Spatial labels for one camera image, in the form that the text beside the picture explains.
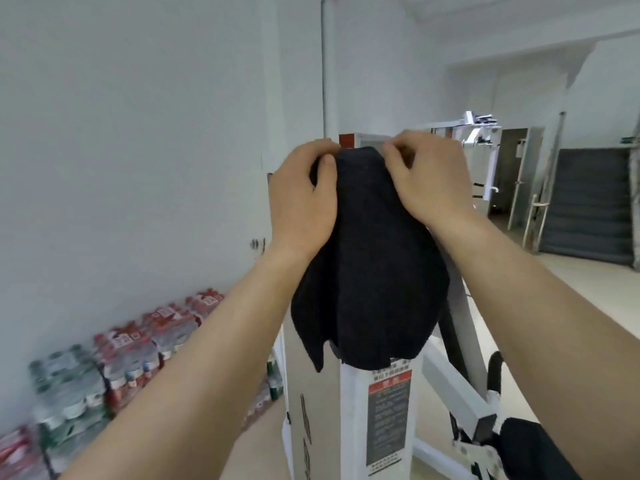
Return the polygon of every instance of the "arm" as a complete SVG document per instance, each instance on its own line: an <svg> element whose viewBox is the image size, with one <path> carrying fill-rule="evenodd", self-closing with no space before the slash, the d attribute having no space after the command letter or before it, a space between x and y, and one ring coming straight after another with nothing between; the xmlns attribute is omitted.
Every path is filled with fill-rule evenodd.
<svg viewBox="0 0 640 480"><path fill-rule="evenodd" d="M194 332L187 345L66 471L63 480L214 479L241 421L309 261L335 223L339 145L302 145L271 177L273 239L264 256Z"/></svg>
<svg viewBox="0 0 640 480"><path fill-rule="evenodd" d="M640 341L476 213L457 141L404 132L384 153L404 206L455 261L567 460L584 480L636 478Z"/></svg>

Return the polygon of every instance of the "floor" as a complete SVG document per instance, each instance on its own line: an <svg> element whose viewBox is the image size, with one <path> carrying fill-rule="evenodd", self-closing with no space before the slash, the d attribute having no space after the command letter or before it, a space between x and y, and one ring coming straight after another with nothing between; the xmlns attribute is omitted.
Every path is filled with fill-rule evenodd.
<svg viewBox="0 0 640 480"><path fill-rule="evenodd" d="M522 241L521 233L509 235L516 242L518 238ZM538 259L581 295L636 337L640 337L640 273L613 264L556 255L540 255ZM470 305L484 360L487 362L497 347L472 300ZM416 381L416 386L420 393L416 437L455 458L451 449L452 436L447 410L425 380ZM506 367L503 372L502 393L502 407L507 416L536 420ZM223 480L289 478L280 433L284 409L284 401L281 400L238 439L222 476ZM443 478L420 461L413 462L412 480Z"/></svg>

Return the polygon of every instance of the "open door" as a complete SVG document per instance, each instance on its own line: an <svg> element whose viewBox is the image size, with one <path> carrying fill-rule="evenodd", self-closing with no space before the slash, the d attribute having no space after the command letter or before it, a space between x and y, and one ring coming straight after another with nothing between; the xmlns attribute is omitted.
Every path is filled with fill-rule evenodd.
<svg viewBox="0 0 640 480"><path fill-rule="evenodd" d="M540 159L540 148L542 147L542 135L544 131L544 128L530 128L524 144L518 145L518 151L521 152L522 158L513 202L511 204L508 230L522 227L525 224L527 209L531 201L533 178L536 174L536 168L538 167L538 160Z"/></svg>

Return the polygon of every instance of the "staircase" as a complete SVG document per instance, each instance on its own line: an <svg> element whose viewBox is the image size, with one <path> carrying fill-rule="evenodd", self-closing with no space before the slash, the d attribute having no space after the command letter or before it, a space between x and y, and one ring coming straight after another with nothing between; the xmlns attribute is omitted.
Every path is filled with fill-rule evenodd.
<svg viewBox="0 0 640 480"><path fill-rule="evenodd" d="M560 150L540 252L633 265L629 149Z"/></svg>

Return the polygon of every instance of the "ceiling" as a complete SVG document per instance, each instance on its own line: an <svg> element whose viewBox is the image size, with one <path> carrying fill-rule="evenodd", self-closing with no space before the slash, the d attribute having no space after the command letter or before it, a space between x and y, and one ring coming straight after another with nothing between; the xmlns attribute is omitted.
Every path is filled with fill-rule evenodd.
<svg viewBox="0 0 640 480"><path fill-rule="evenodd" d="M459 41L637 0L401 0L436 40Z"/></svg>

